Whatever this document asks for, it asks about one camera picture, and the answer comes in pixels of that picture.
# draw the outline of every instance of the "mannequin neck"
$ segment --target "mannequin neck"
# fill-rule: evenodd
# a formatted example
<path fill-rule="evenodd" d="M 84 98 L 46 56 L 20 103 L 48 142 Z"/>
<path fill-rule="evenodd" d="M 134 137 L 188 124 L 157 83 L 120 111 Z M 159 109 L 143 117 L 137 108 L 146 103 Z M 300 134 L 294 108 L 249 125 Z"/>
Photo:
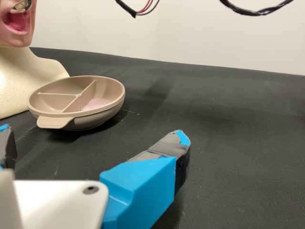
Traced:
<path fill-rule="evenodd" d="M 0 47 L 0 119 L 26 111 L 34 90 L 65 77 L 58 61 L 37 57 L 28 47 Z"/>

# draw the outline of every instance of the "bowl rim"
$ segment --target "bowl rim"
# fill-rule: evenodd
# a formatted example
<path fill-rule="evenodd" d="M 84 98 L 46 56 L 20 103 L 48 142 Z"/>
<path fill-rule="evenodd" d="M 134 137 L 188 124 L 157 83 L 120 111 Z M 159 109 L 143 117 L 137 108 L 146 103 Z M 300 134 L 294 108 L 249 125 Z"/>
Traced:
<path fill-rule="evenodd" d="M 68 80 L 69 78 L 84 78 L 84 77 L 93 78 L 92 80 L 94 80 L 94 78 L 103 78 L 103 79 L 108 79 L 108 80 L 114 81 L 118 85 L 121 86 L 122 92 L 121 92 L 121 94 L 115 100 L 113 100 L 112 102 L 108 103 L 107 105 L 104 105 L 102 107 L 95 108 L 95 109 L 92 109 L 92 110 L 89 110 L 89 111 L 51 113 L 51 112 L 45 112 L 45 111 L 39 110 L 39 109 L 37 109 L 37 108 L 35 108 L 35 107 L 33 107 L 31 105 L 30 99 L 32 98 L 32 96 L 37 94 L 41 90 L 41 88 L 43 88 L 43 87 L 45 87 L 45 86 L 47 86 L 49 84 L 52 84 L 52 83 Z M 74 117 L 74 118 L 76 118 L 76 117 L 83 117 L 83 116 L 93 115 L 93 114 L 96 114 L 96 113 L 100 113 L 100 112 L 109 110 L 109 109 L 117 106 L 124 99 L 125 99 L 125 87 L 124 87 L 124 85 L 120 81 L 118 81 L 116 79 L 113 79 L 113 78 L 110 78 L 110 77 L 99 76 L 99 75 L 77 75 L 77 76 L 70 76 L 70 77 L 67 77 L 67 78 L 59 79 L 59 80 L 53 81 L 51 83 L 46 83 L 45 85 L 39 87 L 34 92 L 32 92 L 30 94 L 30 96 L 28 96 L 27 106 L 29 108 L 29 111 L 31 111 L 32 113 L 34 113 L 35 115 L 38 115 L 38 116 L 45 116 L 45 117 Z"/>

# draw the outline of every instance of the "mannequin bust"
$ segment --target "mannequin bust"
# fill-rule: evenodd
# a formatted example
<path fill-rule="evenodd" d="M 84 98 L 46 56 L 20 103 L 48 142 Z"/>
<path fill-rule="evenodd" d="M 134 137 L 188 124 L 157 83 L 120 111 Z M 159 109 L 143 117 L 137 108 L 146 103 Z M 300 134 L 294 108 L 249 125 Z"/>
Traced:
<path fill-rule="evenodd" d="M 0 119 L 26 111 L 37 88 L 69 77 L 58 61 L 39 58 L 28 48 L 37 5 L 37 0 L 29 1 L 0 0 Z"/>

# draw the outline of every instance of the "black tablecloth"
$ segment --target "black tablecloth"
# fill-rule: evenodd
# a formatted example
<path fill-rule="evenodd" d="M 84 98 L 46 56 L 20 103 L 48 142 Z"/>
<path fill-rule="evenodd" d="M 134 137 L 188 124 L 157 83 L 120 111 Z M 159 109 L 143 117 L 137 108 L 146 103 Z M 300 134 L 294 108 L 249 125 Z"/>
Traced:
<path fill-rule="evenodd" d="M 85 132 L 42 130 L 29 112 L 1 120 L 16 137 L 18 179 L 93 179 L 170 131 L 192 141 L 189 177 L 155 229 L 305 227 L 305 78 L 63 50 L 33 49 L 70 75 L 126 87 L 122 110 Z"/>

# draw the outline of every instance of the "white wall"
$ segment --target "white wall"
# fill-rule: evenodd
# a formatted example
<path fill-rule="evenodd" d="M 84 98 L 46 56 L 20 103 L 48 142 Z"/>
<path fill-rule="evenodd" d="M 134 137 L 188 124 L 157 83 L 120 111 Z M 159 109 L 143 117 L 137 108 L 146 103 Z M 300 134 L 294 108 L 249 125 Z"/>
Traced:
<path fill-rule="evenodd" d="M 265 17 L 241 16 L 219 0 L 160 1 L 133 19 L 115 0 L 38 0 L 32 46 L 305 74 L 305 1 Z M 145 0 L 125 2 L 139 9 Z M 280 2 L 232 0 L 252 10 Z"/>

